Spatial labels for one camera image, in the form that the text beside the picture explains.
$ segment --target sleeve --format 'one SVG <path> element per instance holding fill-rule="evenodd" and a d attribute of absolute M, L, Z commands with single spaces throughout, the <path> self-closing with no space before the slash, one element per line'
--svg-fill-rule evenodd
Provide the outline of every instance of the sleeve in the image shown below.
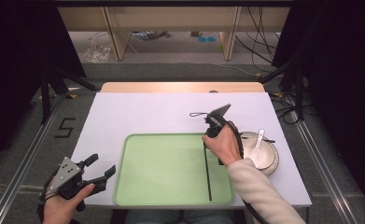
<path fill-rule="evenodd" d="M 296 210 L 277 192 L 270 179 L 254 167 L 251 159 L 236 161 L 227 169 L 234 189 L 271 224 L 305 223 Z"/>

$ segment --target black stick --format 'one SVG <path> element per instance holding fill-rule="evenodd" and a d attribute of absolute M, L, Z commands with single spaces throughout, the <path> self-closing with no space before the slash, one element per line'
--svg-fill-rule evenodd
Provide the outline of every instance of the black stick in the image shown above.
<path fill-rule="evenodd" d="M 207 175 L 208 198 L 209 198 L 209 201 L 212 202 L 211 182 L 209 181 L 208 161 L 207 161 L 207 158 L 206 158 L 206 145 L 205 145 L 205 143 L 204 143 L 204 158 L 205 158 L 205 171 L 206 171 L 206 175 Z"/>

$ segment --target green tray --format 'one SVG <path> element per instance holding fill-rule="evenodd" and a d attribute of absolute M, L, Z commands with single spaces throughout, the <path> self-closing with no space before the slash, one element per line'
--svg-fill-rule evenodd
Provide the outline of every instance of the green tray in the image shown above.
<path fill-rule="evenodd" d="M 126 138 L 115 190 L 119 205 L 226 204 L 233 199 L 226 167 L 206 150 L 202 133 L 132 134 Z"/>

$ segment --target white table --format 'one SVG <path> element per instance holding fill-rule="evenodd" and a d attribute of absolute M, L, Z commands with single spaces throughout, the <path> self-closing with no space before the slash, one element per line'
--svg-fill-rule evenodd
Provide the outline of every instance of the white table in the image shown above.
<path fill-rule="evenodd" d="M 99 160 L 86 169 L 84 179 L 103 175 L 116 164 L 117 172 L 109 178 L 106 190 L 85 200 L 87 205 L 126 208 L 115 204 L 114 189 L 124 140 L 132 133 L 204 133 L 208 124 L 204 117 L 190 117 L 192 112 L 210 112 L 225 104 L 232 107 L 225 119 L 232 120 L 240 132 L 266 131 L 275 141 L 279 166 L 269 176 L 281 195 L 295 207 L 312 204 L 290 153 L 270 98 L 265 92 L 238 93 L 126 93 L 99 92 L 80 134 L 72 161 L 82 161 L 93 153 Z M 241 198 L 227 205 L 166 206 L 164 208 L 241 208 Z"/>

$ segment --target hand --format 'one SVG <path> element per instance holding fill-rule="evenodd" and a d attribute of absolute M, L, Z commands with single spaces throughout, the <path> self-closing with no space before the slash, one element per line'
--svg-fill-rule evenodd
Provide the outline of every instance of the hand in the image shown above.
<path fill-rule="evenodd" d="M 66 200 L 60 195 L 49 198 L 45 203 L 43 223 L 69 223 L 74 216 L 77 205 L 90 195 L 94 184 L 89 184 L 72 199 Z"/>
<path fill-rule="evenodd" d="M 237 139 L 229 125 L 232 124 L 223 126 L 222 130 L 220 130 L 220 133 L 215 138 L 210 138 L 206 134 L 203 135 L 205 144 L 226 166 L 241 160 Z"/>

